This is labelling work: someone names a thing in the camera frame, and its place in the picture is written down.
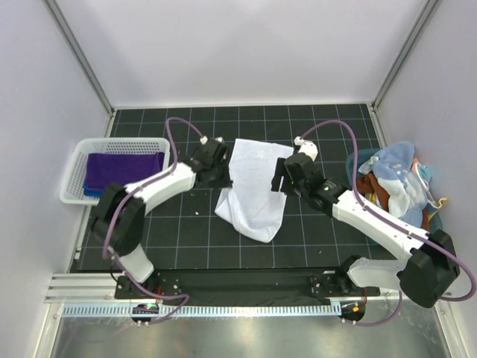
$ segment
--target white laundry basket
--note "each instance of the white laundry basket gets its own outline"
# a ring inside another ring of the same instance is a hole
[[[163,169],[169,166],[169,141],[165,138],[91,138],[76,145],[60,190],[60,200],[66,204],[96,205],[98,198],[85,196],[83,183],[88,154],[154,154],[164,153]]]

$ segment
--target folded purple cloth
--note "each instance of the folded purple cloth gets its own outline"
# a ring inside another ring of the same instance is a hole
[[[162,170],[164,153],[99,154],[92,153],[86,163],[84,184],[89,190],[102,192],[111,183],[125,185],[146,179]]]

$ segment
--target blue cloth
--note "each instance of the blue cloth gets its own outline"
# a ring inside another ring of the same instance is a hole
[[[86,162],[84,195],[100,197],[111,183],[126,185],[146,179],[162,170],[164,153],[100,154],[91,153]]]
[[[426,191],[412,172],[414,144],[397,142],[375,153],[359,168],[362,174],[373,172],[379,185],[389,194],[389,213],[415,227],[423,223]]]

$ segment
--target white panel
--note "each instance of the white panel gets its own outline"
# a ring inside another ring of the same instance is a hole
[[[0,1],[0,32],[0,355],[19,358],[78,229],[81,207],[58,198],[63,170],[107,114],[42,1]]]
[[[434,169],[432,190],[449,197],[444,229],[458,256],[477,273],[477,2],[444,0],[379,109],[393,141],[416,143],[419,158]],[[468,290],[465,274],[452,287]],[[477,298],[458,305],[470,337]]]
[[[371,101],[425,0],[59,0],[117,107]]]

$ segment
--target white garment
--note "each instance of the white garment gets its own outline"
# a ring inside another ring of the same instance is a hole
[[[282,226],[286,200],[271,191],[271,180],[277,158],[292,154],[292,147],[236,139],[230,158],[233,185],[222,189],[215,213],[246,237],[270,242]]]

